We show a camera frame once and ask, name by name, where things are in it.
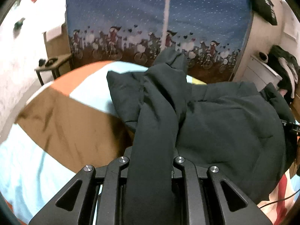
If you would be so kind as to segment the black headphones on table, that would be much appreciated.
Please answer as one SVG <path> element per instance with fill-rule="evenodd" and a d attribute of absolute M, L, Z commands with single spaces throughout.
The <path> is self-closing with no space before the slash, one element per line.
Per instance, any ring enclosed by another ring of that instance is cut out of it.
<path fill-rule="evenodd" d="M 49 67 L 52 66 L 58 60 L 57 57 L 52 57 L 50 59 L 40 59 L 39 60 L 39 67 Z"/>

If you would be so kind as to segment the small wooden side table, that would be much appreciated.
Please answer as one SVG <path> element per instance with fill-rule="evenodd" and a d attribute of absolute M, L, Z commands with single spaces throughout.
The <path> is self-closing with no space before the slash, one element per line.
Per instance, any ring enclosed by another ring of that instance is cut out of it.
<path fill-rule="evenodd" d="M 41 72 L 48 72 L 48 71 L 52 72 L 52 76 L 53 76 L 54 80 L 56 80 L 57 78 L 59 78 L 61 76 L 61 74 L 59 72 L 59 68 L 61 66 L 63 66 L 64 64 L 68 63 L 71 71 L 74 69 L 73 55 L 71 53 L 59 55 L 59 56 L 57 56 L 57 58 L 58 58 L 58 60 L 52 66 L 37 67 L 35 69 L 35 72 L 37 74 L 37 77 L 38 77 L 38 80 L 39 80 L 41 86 L 44 85 L 43 79 L 41 77 Z"/>

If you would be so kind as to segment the brown cardboard box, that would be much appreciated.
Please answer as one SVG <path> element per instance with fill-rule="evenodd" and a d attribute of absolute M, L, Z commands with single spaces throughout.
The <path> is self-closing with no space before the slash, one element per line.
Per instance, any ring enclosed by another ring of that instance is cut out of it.
<path fill-rule="evenodd" d="M 48 58 L 71 54 L 68 30 L 65 23 L 44 32 L 43 37 Z M 54 78 L 58 78 L 73 69 L 73 58 L 71 57 L 67 62 L 59 66 L 57 70 L 52 71 L 52 75 Z"/>

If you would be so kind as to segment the black bag on wardrobe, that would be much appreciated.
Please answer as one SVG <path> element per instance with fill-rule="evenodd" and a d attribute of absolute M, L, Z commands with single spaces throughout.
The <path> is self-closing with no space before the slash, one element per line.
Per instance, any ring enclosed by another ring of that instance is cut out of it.
<path fill-rule="evenodd" d="M 277 18 L 274 12 L 274 5 L 271 0 L 250 0 L 252 10 L 272 26 L 277 26 Z"/>

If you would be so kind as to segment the wooden headboard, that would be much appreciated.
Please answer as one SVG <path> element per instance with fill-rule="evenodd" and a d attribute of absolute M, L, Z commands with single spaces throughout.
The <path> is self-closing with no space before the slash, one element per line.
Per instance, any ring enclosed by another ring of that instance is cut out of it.
<path fill-rule="evenodd" d="M 297 121 L 299 121 L 300 118 L 300 88 L 299 86 L 295 90 L 294 100 L 292 104 L 290 105 L 290 108 L 292 110 L 292 113 Z"/>

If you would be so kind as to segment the colour block bed sheet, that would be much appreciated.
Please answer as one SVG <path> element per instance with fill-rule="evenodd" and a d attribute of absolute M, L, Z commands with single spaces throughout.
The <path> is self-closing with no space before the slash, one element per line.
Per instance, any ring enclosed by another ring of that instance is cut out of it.
<path fill-rule="evenodd" d="M 124 62 L 98 62 L 40 90 L 1 144 L 1 224 L 30 220 L 85 166 L 126 156 L 134 135 L 112 104 L 107 73 L 144 72 Z M 256 204 L 271 224 L 299 224 L 299 203 L 285 193 L 288 170 Z"/>

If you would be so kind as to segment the pile of clothes on cabinet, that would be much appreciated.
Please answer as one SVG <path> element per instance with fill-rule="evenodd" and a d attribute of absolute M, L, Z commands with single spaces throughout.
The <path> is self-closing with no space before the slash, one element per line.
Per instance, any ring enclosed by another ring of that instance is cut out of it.
<path fill-rule="evenodd" d="M 281 76 L 278 89 L 286 91 L 283 97 L 291 105 L 299 83 L 299 64 L 296 57 L 279 45 L 273 45 L 268 54 L 258 52 L 258 57 Z"/>

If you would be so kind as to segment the white drawer cabinet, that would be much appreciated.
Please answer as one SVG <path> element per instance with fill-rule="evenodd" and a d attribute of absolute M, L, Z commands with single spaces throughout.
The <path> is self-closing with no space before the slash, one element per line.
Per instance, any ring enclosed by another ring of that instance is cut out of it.
<path fill-rule="evenodd" d="M 241 81 L 254 83 L 258 91 L 261 91 L 269 83 L 278 89 L 278 83 L 281 80 L 282 77 L 277 72 L 253 55 L 250 56 L 241 78 Z"/>

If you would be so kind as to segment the dark green padded coat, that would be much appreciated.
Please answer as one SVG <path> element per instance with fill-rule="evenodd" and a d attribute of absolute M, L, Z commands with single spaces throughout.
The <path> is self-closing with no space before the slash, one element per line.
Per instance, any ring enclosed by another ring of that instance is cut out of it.
<path fill-rule="evenodd" d="M 187 58 L 163 50 L 144 72 L 107 73 L 112 104 L 133 133 L 125 224 L 172 224 L 174 155 L 220 168 L 255 204 L 266 200 L 296 159 L 294 122 L 273 84 L 196 85 Z"/>

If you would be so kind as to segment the blue printed fabric wardrobe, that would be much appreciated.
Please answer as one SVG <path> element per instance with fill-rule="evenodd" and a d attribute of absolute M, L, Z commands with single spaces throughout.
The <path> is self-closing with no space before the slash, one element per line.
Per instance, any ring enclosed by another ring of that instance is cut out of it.
<path fill-rule="evenodd" d="M 150 67 L 163 49 L 206 83 L 232 79 L 243 51 L 249 0 L 66 0 L 75 65 L 115 60 Z"/>

